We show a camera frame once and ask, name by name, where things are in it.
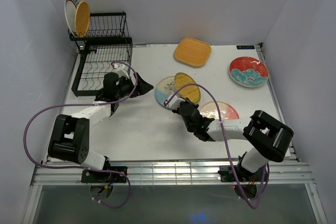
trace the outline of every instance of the black dish rack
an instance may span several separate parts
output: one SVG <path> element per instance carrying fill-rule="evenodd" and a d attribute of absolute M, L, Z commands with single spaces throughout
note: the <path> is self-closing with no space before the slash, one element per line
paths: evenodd
<path fill-rule="evenodd" d="M 75 96 L 96 96 L 103 87 L 106 73 L 111 72 L 111 62 L 125 61 L 131 64 L 132 38 L 129 37 L 126 13 L 91 13 L 90 26 L 86 34 L 73 35 L 80 62 L 72 84 Z"/>

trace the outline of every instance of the white tabletop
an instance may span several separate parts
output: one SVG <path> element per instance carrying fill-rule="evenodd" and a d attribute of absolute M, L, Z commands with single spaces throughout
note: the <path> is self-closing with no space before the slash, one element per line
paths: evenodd
<path fill-rule="evenodd" d="M 237 57 L 258 58 L 255 50 L 237 50 L 236 46 L 212 46 L 207 63 L 192 68 L 173 58 L 176 46 L 139 47 L 133 49 L 132 67 L 154 87 L 165 77 L 178 72 L 189 74 L 207 88 L 218 101 L 232 105 L 240 118 L 264 110 L 278 118 L 269 88 L 245 88 L 235 83 L 228 73 Z M 75 65 L 77 70 L 79 58 Z M 94 97 L 75 97 L 69 88 L 66 103 L 91 103 Z M 202 91 L 200 106 L 211 101 Z M 72 114 L 83 107 L 66 107 Z M 242 156 L 252 148 L 248 141 L 229 140 L 232 157 Z M 90 132 L 90 148 L 112 161 L 171 161 L 187 159 L 227 158 L 224 142 L 202 142 L 187 132 L 182 118 L 156 101 L 154 90 L 141 97 L 122 102 L 116 113 L 94 126 Z"/>

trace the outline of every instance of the yellow plate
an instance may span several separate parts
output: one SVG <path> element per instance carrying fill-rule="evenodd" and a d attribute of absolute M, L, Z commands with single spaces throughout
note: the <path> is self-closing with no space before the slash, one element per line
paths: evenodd
<path fill-rule="evenodd" d="M 193 78 L 191 78 L 186 73 L 177 73 L 174 77 L 176 89 L 188 83 L 196 83 Z M 192 103 L 198 104 L 201 100 L 201 91 L 198 86 L 188 86 L 179 92 L 179 95 L 186 99 L 188 98 Z"/>
<path fill-rule="evenodd" d="M 81 1 L 76 9 L 75 28 L 79 37 L 85 37 L 90 25 L 90 7 L 86 1 Z"/>
<path fill-rule="evenodd" d="M 192 67 L 201 67 L 206 63 L 210 54 L 209 44 L 197 39 L 185 38 L 175 49 L 174 58 Z"/>

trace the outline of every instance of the metal frame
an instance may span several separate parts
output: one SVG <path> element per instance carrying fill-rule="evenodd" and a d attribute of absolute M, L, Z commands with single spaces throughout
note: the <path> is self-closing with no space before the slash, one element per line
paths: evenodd
<path fill-rule="evenodd" d="M 255 45 L 260 61 L 265 63 L 261 47 Z M 272 95 L 278 116 L 282 122 L 281 112 L 274 88 L 269 78 L 268 87 Z M 305 184 L 317 223 L 327 223 L 319 196 L 316 191 L 315 180 L 308 163 L 297 161 L 295 150 L 290 145 L 291 157 L 282 163 L 270 162 L 270 184 Z M 62 166 L 69 162 L 52 162 L 46 155 L 45 164 Z M 222 183 L 219 179 L 219 166 L 229 165 L 225 161 L 179 161 L 179 162 L 112 162 L 113 166 L 127 166 L 128 177 L 135 186 L 157 185 L 231 185 Z M 36 167 L 32 181 L 29 200 L 22 223 L 33 223 L 42 187 L 44 185 L 87 185 L 80 182 L 82 169 L 46 169 Z"/>

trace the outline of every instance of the flower pattern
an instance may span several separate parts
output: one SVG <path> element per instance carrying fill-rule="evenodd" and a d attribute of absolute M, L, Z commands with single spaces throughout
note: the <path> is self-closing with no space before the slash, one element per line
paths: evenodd
<path fill-rule="evenodd" d="M 260 73 L 254 69 L 247 69 L 243 72 L 239 69 L 233 69 L 230 74 L 236 82 L 248 87 L 258 87 L 268 79 L 268 77 L 260 76 Z"/>

